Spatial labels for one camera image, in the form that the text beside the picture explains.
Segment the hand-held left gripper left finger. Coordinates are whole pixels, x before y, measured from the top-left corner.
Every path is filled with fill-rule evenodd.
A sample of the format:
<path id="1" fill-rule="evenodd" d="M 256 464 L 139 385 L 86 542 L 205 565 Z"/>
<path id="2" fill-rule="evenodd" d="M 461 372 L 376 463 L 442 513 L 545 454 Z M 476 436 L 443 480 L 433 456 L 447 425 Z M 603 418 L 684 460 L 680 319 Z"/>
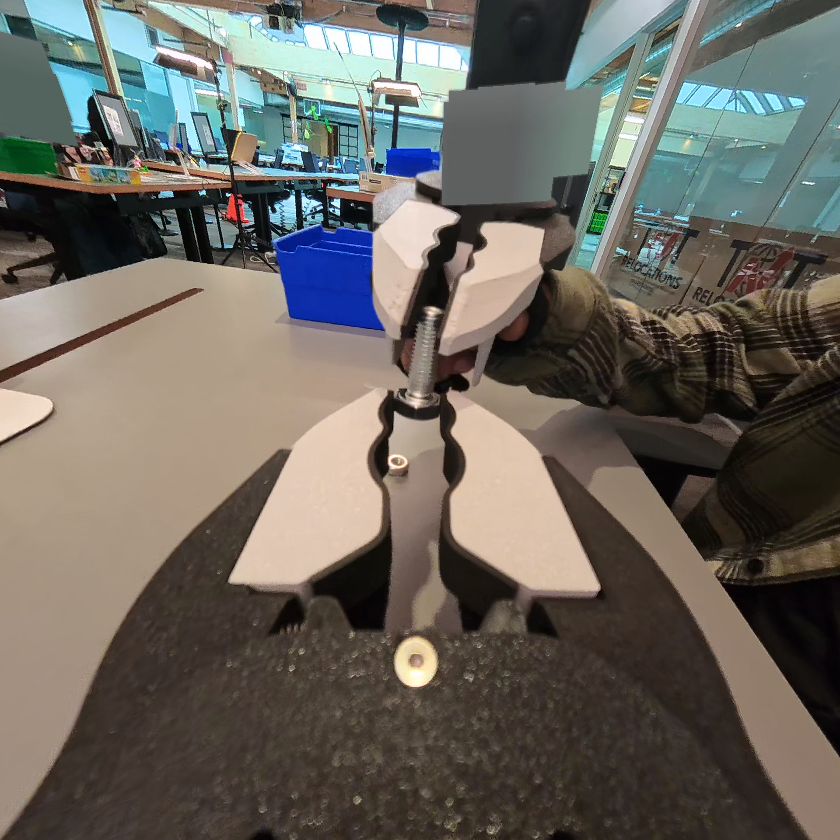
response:
<path id="1" fill-rule="evenodd" d="M 227 582 L 302 604 L 385 610 L 392 571 L 384 477 L 393 393 L 374 388 L 293 445 Z"/>

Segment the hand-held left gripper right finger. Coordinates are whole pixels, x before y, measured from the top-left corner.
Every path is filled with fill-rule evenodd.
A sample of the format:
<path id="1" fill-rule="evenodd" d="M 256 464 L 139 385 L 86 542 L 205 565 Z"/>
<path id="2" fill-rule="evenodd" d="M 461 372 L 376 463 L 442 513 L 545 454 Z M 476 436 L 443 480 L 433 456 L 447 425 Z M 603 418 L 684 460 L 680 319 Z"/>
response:
<path id="1" fill-rule="evenodd" d="M 601 592 L 548 465 L 516 428 L 465 394 L 440 407 L 444 494 L 439 569 L 469 611 Z"/>

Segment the blue divided plastic bin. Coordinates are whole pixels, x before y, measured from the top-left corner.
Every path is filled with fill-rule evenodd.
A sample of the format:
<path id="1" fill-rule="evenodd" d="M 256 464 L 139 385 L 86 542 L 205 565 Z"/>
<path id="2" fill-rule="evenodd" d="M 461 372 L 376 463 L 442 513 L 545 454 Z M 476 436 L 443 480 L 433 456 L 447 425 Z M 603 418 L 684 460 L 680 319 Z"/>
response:
<path id="1" fill-rule="evenodd" d="M 383 331 L 373 304 L 373 234 L 307 227 L 274 241 L 290 317 Z"/>

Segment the wooden board on tripod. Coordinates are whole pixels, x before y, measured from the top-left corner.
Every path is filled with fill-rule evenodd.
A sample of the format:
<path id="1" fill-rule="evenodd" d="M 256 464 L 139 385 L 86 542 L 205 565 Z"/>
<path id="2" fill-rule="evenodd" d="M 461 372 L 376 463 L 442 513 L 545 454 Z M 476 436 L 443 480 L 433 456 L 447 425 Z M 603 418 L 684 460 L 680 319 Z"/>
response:
<path id="1" fill-rule="evenodd" d="M 251 164 L 256 144 L 253 142 L 256 138 L 250 134 L 243 133 L 240 130 L 233 130 L 228 127 L 227 123 L 227 109 L 228 101 L 225 99 L 222 90 L 221 82 L 217 69 L 216 77 L 213 79 L 215 92 L 217 94 L 217 110 L 219 111 L 221 134 L 224 140 L 224 149 L 227 163 L 227 174 L 230 182 L 230 193 L 240 195 L 238 183 L 238 171 L 246 171 L 249 167 L 254 170 L 255 167 Z M 237 238 L 234 241 L 239 246 L 239 251 L 243 264 L 247 260 L 254 262 L 258 261 L 268 267 L 268 269 L 275 275 L 278 275 L 278 267 L 271 263 L 270 258 L 266 257 L 265 242 L 259 238 L 257 234 L 246 234 L 245 226 L 243 224 L 236 224 Z"/>

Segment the person's black trousers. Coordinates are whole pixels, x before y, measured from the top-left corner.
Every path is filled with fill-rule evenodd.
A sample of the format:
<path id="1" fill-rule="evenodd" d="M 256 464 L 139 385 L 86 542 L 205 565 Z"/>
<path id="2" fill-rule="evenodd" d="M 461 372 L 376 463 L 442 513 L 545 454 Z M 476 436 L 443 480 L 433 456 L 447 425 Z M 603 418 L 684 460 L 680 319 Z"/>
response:
<path id="1" fill-rule="evenodd" d="M 723 588 L 838 752 L 838 576 Z"/>

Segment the white tablet stand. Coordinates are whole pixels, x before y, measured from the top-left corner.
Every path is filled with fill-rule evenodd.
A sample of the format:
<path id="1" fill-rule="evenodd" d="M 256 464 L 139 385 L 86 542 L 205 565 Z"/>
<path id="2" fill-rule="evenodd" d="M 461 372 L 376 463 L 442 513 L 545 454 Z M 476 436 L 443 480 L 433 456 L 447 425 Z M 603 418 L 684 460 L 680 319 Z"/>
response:
<path id="1" fill-rule="evenodd" d="M 41 425 L 54 411 L 47 397 L 2 388 L 1 445 Z"/>

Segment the studio light panel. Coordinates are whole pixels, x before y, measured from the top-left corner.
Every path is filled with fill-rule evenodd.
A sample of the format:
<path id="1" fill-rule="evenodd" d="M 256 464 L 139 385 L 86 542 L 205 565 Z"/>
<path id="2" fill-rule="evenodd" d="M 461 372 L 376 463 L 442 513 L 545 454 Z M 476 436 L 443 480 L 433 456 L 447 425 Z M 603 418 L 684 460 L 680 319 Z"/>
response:
<path id="1" fill-rule="evenodd" d="M 212 60 L 165 47 L 157 48 L 154 63 L 199 80 L 212 81 L 217 74 L 217 67 Z"/>
<path id="2" fill-rule="evenodd" d="M 369 93 L 371 94 L 371 105 L 374 109 L 379 108 L 381 102 L 391 107 L 417 108 L 423 97 L 421 88 L 415 82 L 381 77 L 371 81 Z"/>

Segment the colourful toy box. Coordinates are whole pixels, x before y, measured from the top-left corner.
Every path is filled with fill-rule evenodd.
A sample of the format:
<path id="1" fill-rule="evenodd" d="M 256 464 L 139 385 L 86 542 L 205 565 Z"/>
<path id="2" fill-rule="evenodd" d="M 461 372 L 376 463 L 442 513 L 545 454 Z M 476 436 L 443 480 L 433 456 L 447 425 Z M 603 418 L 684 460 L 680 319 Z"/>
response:
<path id="1" fill-rule="evenodd" d="M 129 167 L 76 164 L 71 169 L 72 179 L 89 184 L 141 186 L 143 183 L 140 171 Z"/>

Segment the green plastic bin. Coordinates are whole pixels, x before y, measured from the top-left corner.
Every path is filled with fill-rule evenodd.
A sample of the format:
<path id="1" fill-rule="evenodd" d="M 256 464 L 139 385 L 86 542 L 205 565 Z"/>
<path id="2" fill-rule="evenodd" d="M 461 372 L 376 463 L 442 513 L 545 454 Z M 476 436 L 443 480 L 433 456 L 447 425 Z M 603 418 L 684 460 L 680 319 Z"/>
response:
<path id="1" fill-rule="evenodd" d="M 1 172 L 58 176 L 59 170 L 53 144 L 2 136 Z"/>

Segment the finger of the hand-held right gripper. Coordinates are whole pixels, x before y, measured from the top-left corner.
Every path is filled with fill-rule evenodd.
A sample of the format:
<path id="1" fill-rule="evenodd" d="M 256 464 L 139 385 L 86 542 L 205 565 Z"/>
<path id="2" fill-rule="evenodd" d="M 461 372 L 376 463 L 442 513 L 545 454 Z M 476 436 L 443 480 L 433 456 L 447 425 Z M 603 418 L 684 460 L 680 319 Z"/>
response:
<path id="1" fill-rule="evenodd" d="M 460 215 L 406 200 L 373 234 L 372 294 L 386 335 L 404 340 L 426 306 L 444 306 L 444 265 L 455 255 Z"/>
<path id="2" fill-rule="evenodd" d="M 544 230 L 514 222 L 486 222 L 484 245 L 450 294 L 438 351 L 453 356 L 494 340 L 533 300 L 543 274 Z"/>

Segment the long wooden desk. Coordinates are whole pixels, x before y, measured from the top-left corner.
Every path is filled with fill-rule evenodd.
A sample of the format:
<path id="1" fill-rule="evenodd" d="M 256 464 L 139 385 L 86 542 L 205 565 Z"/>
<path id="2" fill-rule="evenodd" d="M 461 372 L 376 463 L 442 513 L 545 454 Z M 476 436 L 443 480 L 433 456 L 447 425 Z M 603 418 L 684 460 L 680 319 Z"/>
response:
<path id="1" fill-rule="evenodd" d="M 123 216 L 174 211 L 187 260 L 213 265 L 214 249 L 207 232 L 206 207 L 223 203 L 233 190 L 227 176 L 203 169 L 149 163 L 134 182 L 87 182 L 61 175 L 20 174 L 2 171 L 1 186 L 33 196 L 44 212 L 56 209 L 56 200 L 73 195 L 112 199 Z"/>

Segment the person's plaid shirt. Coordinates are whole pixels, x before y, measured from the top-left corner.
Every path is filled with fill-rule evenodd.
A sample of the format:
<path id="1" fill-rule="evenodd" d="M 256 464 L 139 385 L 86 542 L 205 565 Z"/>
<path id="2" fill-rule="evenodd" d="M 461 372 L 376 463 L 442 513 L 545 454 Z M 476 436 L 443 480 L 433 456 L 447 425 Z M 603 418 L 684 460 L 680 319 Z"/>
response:
<path id="1" fill-rule="evenodd" d="M 684 529 L 726 585 L 838 576 L 838 348 L 805 365 L 734 445 Z"/>

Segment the person's right hand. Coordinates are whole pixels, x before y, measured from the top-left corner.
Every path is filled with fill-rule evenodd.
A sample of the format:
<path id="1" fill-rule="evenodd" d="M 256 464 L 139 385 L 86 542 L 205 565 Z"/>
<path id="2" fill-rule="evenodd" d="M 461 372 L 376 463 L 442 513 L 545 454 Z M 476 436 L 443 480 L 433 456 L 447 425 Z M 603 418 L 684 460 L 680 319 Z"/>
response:
<path id="1" fill-rule="evenodd" d="M 519 343 L 526 337 L 530 324 L 530 310 L 526 309 L 493 339 L 452 355 L 440 355 L 437 364 L 437 379 L 443 384 L 453 377 L 463 376 L 469 384 L 477 385 L 490 369 L 491 360 L 516 352 Z"/>

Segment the silver hex bolt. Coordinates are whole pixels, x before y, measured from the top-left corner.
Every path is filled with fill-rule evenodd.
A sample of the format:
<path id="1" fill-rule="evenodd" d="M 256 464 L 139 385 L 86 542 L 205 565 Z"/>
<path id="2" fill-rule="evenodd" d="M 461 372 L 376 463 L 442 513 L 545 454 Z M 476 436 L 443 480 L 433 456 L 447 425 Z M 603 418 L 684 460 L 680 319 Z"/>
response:
<path id="1" fill-rule="evenodd" d="M 440 394 L 435 391 L 438 358 L 438 333 L 444 311 L 433 306 L 423 309 L 416 325 L 407 384 L 395 393 L 395 412 L 424 421 L 439 414 Z"/>

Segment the printed cardboard moving box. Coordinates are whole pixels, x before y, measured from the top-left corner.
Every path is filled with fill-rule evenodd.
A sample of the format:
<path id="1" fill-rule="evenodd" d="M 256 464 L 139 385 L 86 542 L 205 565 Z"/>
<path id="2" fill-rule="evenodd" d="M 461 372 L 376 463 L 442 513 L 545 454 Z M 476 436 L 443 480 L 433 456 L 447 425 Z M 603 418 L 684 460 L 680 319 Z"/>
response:
<path id="1" fill-rule="evenodd" d="M 823 252 L 789 241 L 727 238 L 725 246 L 703 259 L 682 302 L 709 306 L 757 291 L 802 287 L 822 278 L 827 263 Z"/>
<path id="2" fill-rule="evenodd" d="M 605 274 L 611 294 L 646 309 L 680 303 L 689 279 L 678 262 L 700 232 L 682 224 L 645 223 L 627 234 Z"/>

